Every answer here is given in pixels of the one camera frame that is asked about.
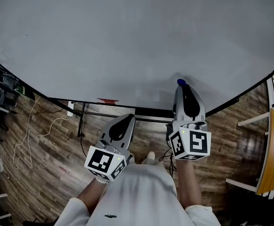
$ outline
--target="wooden floor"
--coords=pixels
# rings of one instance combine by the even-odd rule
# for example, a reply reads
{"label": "wooden floor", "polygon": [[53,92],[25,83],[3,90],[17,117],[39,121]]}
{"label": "wooden floor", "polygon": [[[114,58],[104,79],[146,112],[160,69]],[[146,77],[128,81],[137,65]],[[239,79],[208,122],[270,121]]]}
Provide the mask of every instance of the wooden floor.
{"label": "wooden floor", "polygon": [[[34,102],[19,97],[19,113],[29,113]],[[33,113],[58,111],[59,107],[40,99]],[[101,113],[134,113],[134,109],[112,106],[88,105],[86,110]],[[195,172],[203,192],[204,205],[212,206],[217,217],[226,218],[230,202],[228,191],[240,190],[225,183],[226,178],[255,185],[259,177],[264,157],[264,132],[267,120],[248,127],[237,128],[237,122],[267,112],[266,87],[259,86],[242,96],[235,105],[207,118],[209,131],[212,133],[211,155],[194,162]],[[67,118],[66,111],[54,114],[39,113],[31,116],[30,129],[46,134],[52,121],[58,117]],[[85,115],[83,145],[85,153],[94,145],[100,131],[111,118]],[[67,201],[76,197],[92,180],[92,174],[84,169],[85,156],[77,138],[79,118],[74,116],[69,121],[58,120],[50,135],[38,137],[30,133],[30,146],[33,168],[30,169],[21,160],[19,169],[13,165],[16,143],[21,143],[25,136],[28,115],[8,114],[5,123],[8,132],[2,132],[0,157],[4,163],[0,188],[8,193],[8,202],[4,210],[12,214],[14,225],[21,225],[24,220],[43,222],[47,218],[53,221],[62,212]],[[141,162],[149,151],[154,151],[160,158],[167,150],[165,143],[165,124],[138,121],[130,150],[136,162]],[[29,162],[27,140],[16,151],[16,158],[22,156]],[[164,160],[169,167],[169,158]],[[177,174],[174,172],[177,185]]]}

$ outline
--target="white shirt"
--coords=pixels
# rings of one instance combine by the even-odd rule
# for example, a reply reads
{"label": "white shirt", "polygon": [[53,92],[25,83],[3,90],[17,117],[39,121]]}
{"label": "white shirt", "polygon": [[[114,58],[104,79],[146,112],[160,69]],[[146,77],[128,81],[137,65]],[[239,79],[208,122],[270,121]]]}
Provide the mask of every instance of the white shirt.
{"label": "white shirt", "polygon": [[102,194],[90,216],[69,200],[55,226],[220,226],[211,207],[182,208],[171,176],[151,165],[128,165]]}

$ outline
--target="black cable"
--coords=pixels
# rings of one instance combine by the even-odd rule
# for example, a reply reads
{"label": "black cable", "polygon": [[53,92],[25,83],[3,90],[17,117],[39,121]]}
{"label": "black cable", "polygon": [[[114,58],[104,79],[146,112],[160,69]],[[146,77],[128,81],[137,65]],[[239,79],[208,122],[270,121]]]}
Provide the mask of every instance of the black cable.
{"label": "black cable", "polygon": [[167,145],[168,145],[169,149],[164,153],[164,155],[159,159],[159,161],[162,161],[165,157],[170,157],[169,174],[173,178],[173,168],[176,169],[176,167],[174,166],[173,161],[172,161],[172,159],[173,159],[173,153],[171,153],[170,155],[166,156],[166,153],[169,152],[169,150],[171,150],[171,147],[169,146],[168,141],[167,141]]}
{"label": "black cable", "polygon": [[[50,113],[50,114],[54,114],[54,113],[57,113],[57,112],[61,112],[63,109],[59,110],[59,111],[54,111],[54,112],[51,112],[51,111],[40,111],[40,112],[36,112],[36,113],[31,113],[31,115],[37,115],[37,114],[40,114],[40,113]],[[15,111],[10,111],[12,114],[18,114],[18,115],[29,115],[30,113],[18,113],[18,112],[15,112]]]}
{"label": "black cable", "polygon": [[80,145],[81,145],[82,152],[83,152],[84,155],[86,156],[85,151],[84,151],[84,148],[83,148],[83,146],[82,146],[82,140],[81,140],[81,138],[82,138],[82,126],[83,126],[83,121],[81,121],[81,127],[80,127]]}

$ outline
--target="fiducial marker cube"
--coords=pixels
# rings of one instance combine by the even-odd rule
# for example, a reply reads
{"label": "fiducial marker cube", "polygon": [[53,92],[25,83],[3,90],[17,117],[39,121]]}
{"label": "fiducial marker cube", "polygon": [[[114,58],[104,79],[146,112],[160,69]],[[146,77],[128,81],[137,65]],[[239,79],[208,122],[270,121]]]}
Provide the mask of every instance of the fiducial marker cube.
{"label": "fiducial marker cube", "polygon": [[90,146],[85,168],[93,173],[95,177],[114,181],[125,167],[125,156]]}
{"label": "fiducial marker cube", "polygon": [[179,127],[169,140],[175,159],[194,161],[210,155],[210,132]]}

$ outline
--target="red object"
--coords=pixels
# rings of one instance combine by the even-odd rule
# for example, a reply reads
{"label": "red object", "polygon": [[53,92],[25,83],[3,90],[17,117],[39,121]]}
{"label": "red object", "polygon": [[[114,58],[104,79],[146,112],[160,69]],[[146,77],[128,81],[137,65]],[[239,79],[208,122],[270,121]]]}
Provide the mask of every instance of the red object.
{"label": "red object", "polygon": [[117,102],[118,100],[109,100],[109,99],[100,99],[100,98],[97,98],[99,100],[102,100],[105,104],[108,104],[108,105],[115,105],[115,102]]}
{"label": "red object", "polygon": [[67,170],[61,166],[58,166],[60,169],[62,169],[64,172],[67,172]]}

